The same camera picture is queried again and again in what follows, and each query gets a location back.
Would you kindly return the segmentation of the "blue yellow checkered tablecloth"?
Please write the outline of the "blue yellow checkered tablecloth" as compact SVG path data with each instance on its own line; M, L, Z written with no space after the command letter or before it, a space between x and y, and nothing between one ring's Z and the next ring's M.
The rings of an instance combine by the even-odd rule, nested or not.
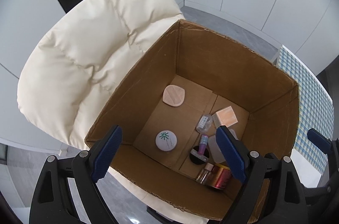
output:
M276 66L298 84L299 124L294 149L322 174L328 158L307 139L307 132L314 128L325 138L333 137L333 101L314 73L284 45L278 51Z

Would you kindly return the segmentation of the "brown cardboard box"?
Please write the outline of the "brown cardboard box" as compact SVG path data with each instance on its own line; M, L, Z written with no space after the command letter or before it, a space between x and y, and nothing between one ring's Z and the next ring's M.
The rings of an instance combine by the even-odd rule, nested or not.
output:
M168 85L185 90L179 107L162 101ZM222 219L241 184L231 179L217 192L198 184L201 169L189 159L198 143L200 117L231 106L233 130L249 150L291 153L299 121L298 84L242 44L195 23L173 24L139 59L105 104L85 142L92 146L119 126L122 144L111 166L156 200L209 219ZM155 138L177 137L170 152Z

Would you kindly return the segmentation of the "peach square cosmetic box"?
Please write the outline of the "peach square cosmetic box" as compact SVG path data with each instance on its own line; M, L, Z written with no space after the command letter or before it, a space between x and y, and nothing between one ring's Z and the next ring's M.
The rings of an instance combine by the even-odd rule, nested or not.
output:
M212 115L212 118L216 128L220 126L231 127L238 122L231 106L218 110Z

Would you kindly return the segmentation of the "black round disc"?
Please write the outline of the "black round disc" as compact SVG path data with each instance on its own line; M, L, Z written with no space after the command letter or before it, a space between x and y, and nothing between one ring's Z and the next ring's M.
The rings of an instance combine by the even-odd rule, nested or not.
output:
M195 165L203 165L209 162L210 153L207 148L204 149L203 154L199 154L199 146L196 145L192 148L189 154L191 162Z

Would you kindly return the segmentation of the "small clear plastic jar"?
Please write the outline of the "small clear plastic jar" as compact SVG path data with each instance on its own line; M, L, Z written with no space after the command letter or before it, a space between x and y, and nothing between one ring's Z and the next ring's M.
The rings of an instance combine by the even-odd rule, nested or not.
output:
M205 114L202 117L200 117L200 120L198 121L195 130L200 134L207 133L212 125L212 122L213 122L212 116L209 114Z

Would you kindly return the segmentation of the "translucent plastic case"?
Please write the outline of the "translucent plastic case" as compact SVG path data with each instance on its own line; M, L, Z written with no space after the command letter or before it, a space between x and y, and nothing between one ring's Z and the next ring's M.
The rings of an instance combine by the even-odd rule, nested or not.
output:
M229 164L236 159L236 155L234 154L234 151L228 146L226 157L224 156L217 143L217 131L218 129L215 131L214 135L208 138L208 147L210 149L212 159L216 164Z

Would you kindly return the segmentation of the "red gold round tin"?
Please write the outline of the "red gold round tin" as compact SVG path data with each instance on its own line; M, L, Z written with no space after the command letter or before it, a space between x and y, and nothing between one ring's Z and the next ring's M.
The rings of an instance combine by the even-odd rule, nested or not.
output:
M232 178L232 172L229 167L215 164L208 177L206 185L213 189L223 191L226 188L228 181Z

